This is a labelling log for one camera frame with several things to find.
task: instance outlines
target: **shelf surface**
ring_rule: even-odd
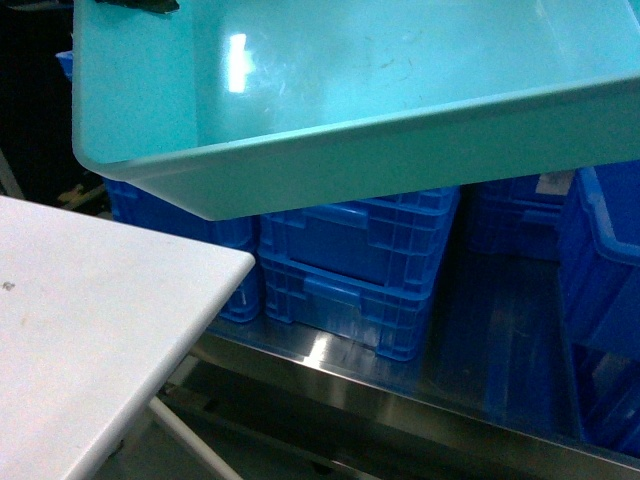
[[[516,478],[640,478],[638,460],[580,439],[557,265],[454,251],[443,272],[429,341],[410,362],[266,317],[248,325],[217,319],[192,352],[445,446],[479,461],[474,468],[497,462]]]

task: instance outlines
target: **black object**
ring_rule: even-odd
[[[73,0],[0,0],[0,5],[21,12],[39,12],[73,8]]]
[[[176,0],[96,0],[97,3],[110,3],[127,8],[138,8],[152,13],[171,13],[180,8]]]

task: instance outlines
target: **floor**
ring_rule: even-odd
[[[170,378],[181,384],[197,361],[187,357]],[[244,480],[347,480],[340,472],[318,472],[314,465],[289,452],[240,433],[216,435],[203,420],[190,418],[189,426]],[[120,451],[105,461],[94,480],[202,480],[213,477],[185,451],[148,411],[134,424]]]

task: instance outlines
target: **stainless steel shelf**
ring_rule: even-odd
[[[224,397],[220,375],[232,375],[230,385],[254,382],[227,398],[251,405],[252,428],[389,478],[640,478],[637,459],[580,439],[557,266],[457,251],[443,272],[429,340],[413,361],[388,360],[304,325],[216,319],[192,353],[216,369],[218,383],[202,381],[215,377],[208,372],[191,388]],[[267,397],[278,400],[265,406]],[[321,435],[309,446],[280,435],[273,417],[292,411],[316,429],[333,425],[335,438]],[[357,452],[365,447],[348,445],[354,434],[393,455],[363,460],[366,451]],[[398,455],[410,460],[394,464]],[[387,469],[376,470],[376,461]],[[401,472],[389,473],[391,465]]]

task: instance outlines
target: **teal plastic tray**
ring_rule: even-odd
[[[640,157],[627,0],[77,2],[74,149],[208,220]]]

